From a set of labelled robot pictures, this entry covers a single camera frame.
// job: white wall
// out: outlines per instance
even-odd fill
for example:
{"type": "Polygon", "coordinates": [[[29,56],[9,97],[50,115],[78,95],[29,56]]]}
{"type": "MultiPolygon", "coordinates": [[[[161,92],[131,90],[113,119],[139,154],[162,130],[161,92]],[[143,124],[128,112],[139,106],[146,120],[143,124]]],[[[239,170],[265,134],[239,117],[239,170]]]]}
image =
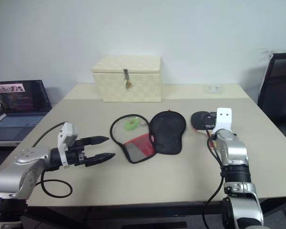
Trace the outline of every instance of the white wall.
{"type": "Polygon", "coordinates": [[[163,83],[256,99],[272,52],[286,52],[286,0],[0,0],[0,81],[42,79],[54,103],[107,54],[160,55],[163,83]]]}

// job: laptop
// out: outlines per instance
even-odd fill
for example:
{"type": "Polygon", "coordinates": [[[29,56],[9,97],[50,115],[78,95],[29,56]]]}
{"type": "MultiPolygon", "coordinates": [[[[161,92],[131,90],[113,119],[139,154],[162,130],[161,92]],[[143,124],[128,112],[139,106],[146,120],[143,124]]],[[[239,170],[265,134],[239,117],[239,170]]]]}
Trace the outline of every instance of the laptop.
{"type": "Polygon", "coordinates": [[[0,142],[22,141],[52,109],[41,80],[0,82],[0,142]]]}

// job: wall outlet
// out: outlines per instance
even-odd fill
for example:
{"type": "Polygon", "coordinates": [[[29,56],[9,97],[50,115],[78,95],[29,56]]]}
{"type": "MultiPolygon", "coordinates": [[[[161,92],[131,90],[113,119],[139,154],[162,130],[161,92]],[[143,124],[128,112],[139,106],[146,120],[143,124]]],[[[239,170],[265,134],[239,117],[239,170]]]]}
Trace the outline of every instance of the wall outlet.
{"type": "Polygon", "coordinates": [[[221,84],[206,84],[204,86],[204,93],[220,94],[223,92],[223,86],[221,84]]]}

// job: laptop keyboard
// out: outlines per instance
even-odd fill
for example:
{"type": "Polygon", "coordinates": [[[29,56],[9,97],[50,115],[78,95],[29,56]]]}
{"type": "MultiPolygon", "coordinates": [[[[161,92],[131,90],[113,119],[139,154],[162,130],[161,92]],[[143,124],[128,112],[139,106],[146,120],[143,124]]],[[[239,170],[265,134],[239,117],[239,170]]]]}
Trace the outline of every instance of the laptop keyboard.
{"type": "Polygon", "coordinates": [[[0,127],[31,127],[36,126],[44,116],[13,116],[5,117],[0,127]]]}

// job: green object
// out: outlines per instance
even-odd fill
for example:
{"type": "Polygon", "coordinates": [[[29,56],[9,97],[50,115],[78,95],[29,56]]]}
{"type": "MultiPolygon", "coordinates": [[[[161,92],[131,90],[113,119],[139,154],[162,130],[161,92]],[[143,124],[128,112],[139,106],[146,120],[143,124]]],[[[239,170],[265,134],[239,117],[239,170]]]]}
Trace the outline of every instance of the green object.
{"type": "Polygon", "coordinates": [[[134,130],[140,125],[141,121],[138,118],[131,118],[125,123],[125,130],[134,130]]]}

